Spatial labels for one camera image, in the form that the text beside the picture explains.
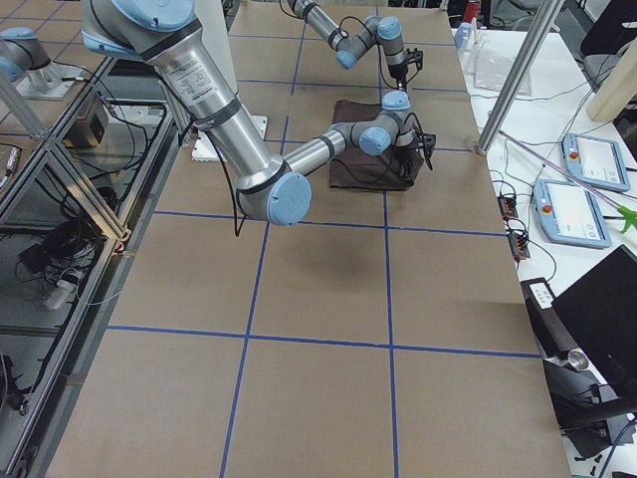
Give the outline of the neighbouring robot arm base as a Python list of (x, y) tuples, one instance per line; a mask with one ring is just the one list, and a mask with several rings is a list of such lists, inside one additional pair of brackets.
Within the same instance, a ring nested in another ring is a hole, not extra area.
[(20, 95), (30, 100), (61, 100), (82, 69), (52, 61), (33, 30), (14, 27), (1, 32), (1, 71), (11, 83), (18, 83)]

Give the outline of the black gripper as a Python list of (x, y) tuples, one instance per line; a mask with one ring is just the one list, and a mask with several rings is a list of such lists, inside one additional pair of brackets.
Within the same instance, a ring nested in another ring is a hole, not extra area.
[(390, 77), (396, 83), (396, 89), (400, 91), (407, 91), (408, 66), (406, 64), (389, 65), (388, 71)]
[(398, 176), (402, 180), (414, 179), (414, 152), (410, 147), (396, 148), (395, 158), (398, 162)]

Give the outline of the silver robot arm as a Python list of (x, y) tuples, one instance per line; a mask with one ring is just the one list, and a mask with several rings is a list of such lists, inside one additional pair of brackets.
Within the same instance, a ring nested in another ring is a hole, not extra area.
[(397, 17), (368, 16), (364, 20), (353, 17), (361, 28), (351, 35), (341, 24), (336, 24), (316, 1), (288, 1), (288, 5), (289, 11), (283, 4), (280, 4), (281, 10), (307, 23), (328, 43), (337, 62), (346, 70), (353, 68), (374, 47), (382, 50), (389, 76), (397, 90), (407, 91), (410, 65), (415, 66), (416, 74), (422, 70), (423, 52), (404, 46), (402, 25)]
[(409, 65), (420, 67), (423, 52), (405, 47), (395, 17), (369, 16), (350, 36), (314, 1), (290, 2), (290, 13), (309, 24), (349, 69), (375, 46), (381, 47), (395, 91), (369, 121), (340, 122), (292, 153), (274, 154), (237, 94), (203, 44), (203, 26), (192, 1), (85, 1), (85, 46), (114, 58), (151, 66), (190, 115), (195, 127), (219, 147), (236, 173), (229, 184), (233, 206), (246, 216), (275, 225), (299, 223), (313, 198), (308, 174), (351, 147), (379, 156), (413, 139), (406, 93)]

